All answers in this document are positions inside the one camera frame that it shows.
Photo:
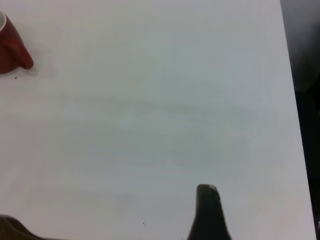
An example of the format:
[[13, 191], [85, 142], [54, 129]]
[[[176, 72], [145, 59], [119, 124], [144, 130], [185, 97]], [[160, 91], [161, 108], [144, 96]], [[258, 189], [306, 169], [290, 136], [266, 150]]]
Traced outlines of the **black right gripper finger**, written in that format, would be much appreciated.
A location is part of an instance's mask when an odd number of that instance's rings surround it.
[[196, 189], [195, 218], [189, 240], [231, 240], [228, 232], [221, 198], [217, 188], [200, 184]]

